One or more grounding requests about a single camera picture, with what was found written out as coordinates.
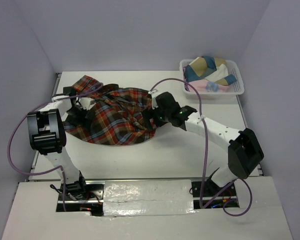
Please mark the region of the red plaid long sleeve shirt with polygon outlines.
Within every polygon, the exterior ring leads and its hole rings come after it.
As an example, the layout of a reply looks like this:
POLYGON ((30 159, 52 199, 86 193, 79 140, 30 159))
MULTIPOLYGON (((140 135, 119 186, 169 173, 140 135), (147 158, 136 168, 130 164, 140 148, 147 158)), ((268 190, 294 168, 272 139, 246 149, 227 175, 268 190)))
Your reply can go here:
POLYGON ((93 119, 90 127, 66 119, 63 126, 68 134, 87 143, 108 146, 140 144, 155 136, 156 130, 149 130, 142 116, 152 103, 147 90, 115 83, 99 85, 98 80, 87 75, 72 85, 76 93, 89 93, 94 100, 90 109, 93 119))

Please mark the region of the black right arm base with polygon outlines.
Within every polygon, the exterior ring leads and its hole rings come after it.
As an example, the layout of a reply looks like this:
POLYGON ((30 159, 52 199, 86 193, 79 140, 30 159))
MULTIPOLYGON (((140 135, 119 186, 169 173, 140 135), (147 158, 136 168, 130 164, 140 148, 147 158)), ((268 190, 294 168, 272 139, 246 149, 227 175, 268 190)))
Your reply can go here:
MULTIPOLYGON (((200 190, 202 181, 199 179, 191 179, 191 187, 188 190, 193 198, 193 208, 200 209, 200 190)), ((220 187, 213 187, 210 184, 204 184, 204 193, 202 197, 202 205, 205 205, 218 191, 220 187)), ((237 192, 235 184, 230 185, 226 190, 220 193, 206 208, 207 209, 222 209, 224 203, 226 208, 238 208, 237 192)))

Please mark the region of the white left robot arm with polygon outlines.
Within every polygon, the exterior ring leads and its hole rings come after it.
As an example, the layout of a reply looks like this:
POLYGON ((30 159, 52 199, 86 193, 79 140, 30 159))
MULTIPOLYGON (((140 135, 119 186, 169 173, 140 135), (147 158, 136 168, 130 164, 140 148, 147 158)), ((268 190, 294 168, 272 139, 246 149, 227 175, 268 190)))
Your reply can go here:
POLYGON ((54 167, 62 166, 62 170, 57 171, 62 184, 58 191, 73 200, 80 200, 87 196, 88 186, 66 151, 67 137, 62 116, 67 114, 67 123, 88 130, 94 114, 88 110, 92 101, 82 105, 76 95, 73 87, 64 87, 63 93, 55 95, 52 102, 29 112, 26 120, 31 148, 45 156, 54 167))

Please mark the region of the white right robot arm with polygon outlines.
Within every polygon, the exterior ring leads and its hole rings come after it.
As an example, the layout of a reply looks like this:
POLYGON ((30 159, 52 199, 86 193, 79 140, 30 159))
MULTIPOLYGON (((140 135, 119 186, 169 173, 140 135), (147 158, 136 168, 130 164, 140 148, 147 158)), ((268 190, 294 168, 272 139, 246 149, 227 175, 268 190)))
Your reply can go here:
POLYGON ((264 153, 253 130, 239 130, 207 118, 193 107, 181 107, 169 92, 152 90, 151 106, 142 111, 149 130, 166 123, 210 140, 227 153, 227 164, 216 169, 207 179, 207 190, 218 196, 225 185, 239 178, 247 179, 263 160, 264 153))

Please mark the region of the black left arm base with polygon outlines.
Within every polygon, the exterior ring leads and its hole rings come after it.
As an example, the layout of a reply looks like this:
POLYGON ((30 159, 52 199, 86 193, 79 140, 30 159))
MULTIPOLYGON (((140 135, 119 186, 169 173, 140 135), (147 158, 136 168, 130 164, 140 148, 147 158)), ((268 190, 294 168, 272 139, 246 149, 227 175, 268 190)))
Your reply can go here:
POLYGON ((50 185, 58 193, 56 212, 87 212, 92 216, 100 217, 103 213, 105 184, 95 181, 86 181, 83 185, 66 186, 63 195, 62 185, 56 188, 50 185))

